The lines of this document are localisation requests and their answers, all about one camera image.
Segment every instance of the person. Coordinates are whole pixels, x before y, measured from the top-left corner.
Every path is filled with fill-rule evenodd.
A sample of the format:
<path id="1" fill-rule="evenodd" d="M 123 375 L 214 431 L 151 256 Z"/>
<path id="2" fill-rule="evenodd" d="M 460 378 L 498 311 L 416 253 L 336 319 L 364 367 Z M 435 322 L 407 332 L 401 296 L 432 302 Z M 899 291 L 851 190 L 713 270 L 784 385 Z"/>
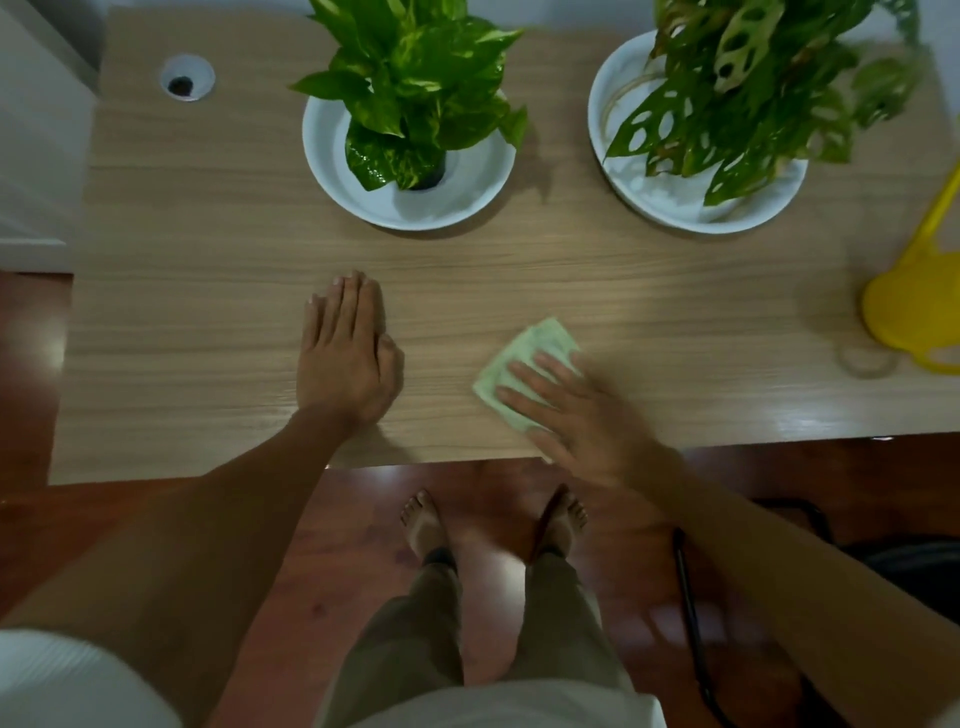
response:
<path id="1" fill-rule="evenodd" d="M 337 279 L 305 307 L 298 410 L 274 437 L 164 497 L 42 584 L 0 622 L 0 724 L 199 726 L 270 590 L 333 452 L 399 393 L 403 354 L 377 330 L 379 289 Z M 542 425 L 529 437 L 585 481 L 626 488 L 678 523 L 755 604 L 799 669 L 854 728 L 960 726 L 960 629 L 865 567 L 698 478 L 585 357 L 536 392 L 498 396 Z M 401 514 L 423 566 L 373 617 L 327 691 L 324 728 L 663 724 L 634 692 L 596 603 L 565 556 L 586 523 L 568 490 L 540 521 L 516 659 L 463 687 L 460 587 L 440 514 Z"/>

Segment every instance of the wood grain surface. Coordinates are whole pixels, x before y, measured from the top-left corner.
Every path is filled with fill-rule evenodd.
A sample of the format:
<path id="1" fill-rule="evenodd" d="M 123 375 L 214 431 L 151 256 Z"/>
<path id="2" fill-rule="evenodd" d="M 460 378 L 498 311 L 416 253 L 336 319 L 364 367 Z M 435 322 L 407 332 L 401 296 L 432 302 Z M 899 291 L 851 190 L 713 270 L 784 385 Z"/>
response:
<path id="1" fill-rule="evenodd" d="M 194 475 L 275 432 L 295 406 L 302 303 L 353 267 L 383 284 L 406 388 L 340 465 L 530 454 L 469 386 L 551 315 L 677 446 L 960 429 L 960 379 L 881 349 L 856 311 L 953 164 L 935 76 L 855 164 L 812 166 L 774 222 L 710 239 L 632 213 L 593 157 L 588 91 L 622 40 L 524 37 L 505 90 L 533 129 L 507 186 L 457 227 L 396 234 L 307 168 L 304 100 L 285 87 L 332 55 L 323 28 L 114 10 L 51 481 Z M 180 52 L 216 69 L 201 102 L 157 86 Z M 944 237 L 957 230 L 954 215 Z"/>

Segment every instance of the yellow object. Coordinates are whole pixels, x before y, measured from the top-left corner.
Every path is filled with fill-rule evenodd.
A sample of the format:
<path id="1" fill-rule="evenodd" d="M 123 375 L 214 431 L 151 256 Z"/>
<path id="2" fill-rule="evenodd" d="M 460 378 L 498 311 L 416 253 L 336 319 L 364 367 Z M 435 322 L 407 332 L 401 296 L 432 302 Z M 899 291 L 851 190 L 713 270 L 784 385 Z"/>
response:
<path id="1" fill-rule="evenodd" d="M 960 365 L 930 359 L 934 350 L 960 345 L 960 253 L 940 253 L 934 237 L 958 191 L 960 164 L 894 269 L 867 286 L 861 307 L 878 341 L 931 372 L 960 376 Z"/>

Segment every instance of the white wall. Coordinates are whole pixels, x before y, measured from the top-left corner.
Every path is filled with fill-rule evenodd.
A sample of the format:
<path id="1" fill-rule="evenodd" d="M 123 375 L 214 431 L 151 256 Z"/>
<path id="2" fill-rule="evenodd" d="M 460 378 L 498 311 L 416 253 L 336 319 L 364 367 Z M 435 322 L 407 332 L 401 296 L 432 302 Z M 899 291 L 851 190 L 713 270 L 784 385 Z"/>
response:
<path id="1" fill-rule="evenodd" d="M 94 81 L 25 0 L 0 0 L 0 268 L 69 270 Z"/>
<path id="2" fill-rule="evenodd" d="M 189 0 L 31 0 L 91 62 L 100 55 L 102 18 L 110 5 L 173 5 Z M 306 13 L 307 0 L 195 0 L 210 5 L 277 8 Z M 924 40 L 937 56 L 950 107 L 960 113 L 960 0 L 920 0 Z M 470 11 L 501 25 L 603 27 L 621 33 L 650 30 L 653 0 L 469 0 Z M 861 36 L 894 37 L 893 23 L 873 17 Z"/>

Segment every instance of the foot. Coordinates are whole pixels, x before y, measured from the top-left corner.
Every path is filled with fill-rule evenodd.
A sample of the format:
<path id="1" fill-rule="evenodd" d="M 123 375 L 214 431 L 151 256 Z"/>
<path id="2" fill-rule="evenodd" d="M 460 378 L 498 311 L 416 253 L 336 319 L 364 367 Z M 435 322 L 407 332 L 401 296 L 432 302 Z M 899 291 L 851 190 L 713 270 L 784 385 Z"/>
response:
<path id="1" fill-rule="evenodd" d="M 407 501 L 400 512 L 400 522 L 403 523 L 407 543 L 417 558 L 423 560 L 435 548 L 450 547 L 437 506 L 426 491 L 420 491 Z"/>
<path id="2" fill-rule="evenodd" d="M 565 558 L 587 527 L 587 521 L 587 511 L 584 510 L 583 503 L 565 485 L 560 486 L 540 516 L 534 557 L 536 558 L 545 546 L 553 546 Z"/>

